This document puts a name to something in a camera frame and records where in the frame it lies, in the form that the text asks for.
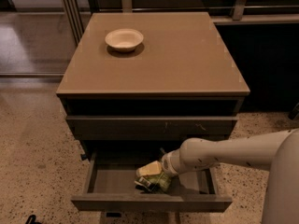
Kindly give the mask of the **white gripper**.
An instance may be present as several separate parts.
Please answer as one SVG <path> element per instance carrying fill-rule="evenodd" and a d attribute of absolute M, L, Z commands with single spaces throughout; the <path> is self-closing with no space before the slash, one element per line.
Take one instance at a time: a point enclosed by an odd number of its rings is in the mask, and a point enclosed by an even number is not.
<path fill-rule="evenodd" d="M 162 156 L 162 165 L 159 161 L 153 161 L 136 170 L 136 175 L 158 175 L 162 169 L 168 176 L 177 176 L 183 173 L 184 164 L 180 158 L 180 151 L 174 150 Z"/>

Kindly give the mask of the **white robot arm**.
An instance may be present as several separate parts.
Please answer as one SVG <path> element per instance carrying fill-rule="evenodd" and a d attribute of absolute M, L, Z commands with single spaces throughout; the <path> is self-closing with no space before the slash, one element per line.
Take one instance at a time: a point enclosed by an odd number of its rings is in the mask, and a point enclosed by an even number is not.
<path fill-rule="evenodd" d="M 226 163 L 269 172 L 262 224 L 299 224 L 299 130 L 208 141 L 189 138 L 180 148 L 136 170 L 148 192 L 167 191 L 171 178 Z"/>

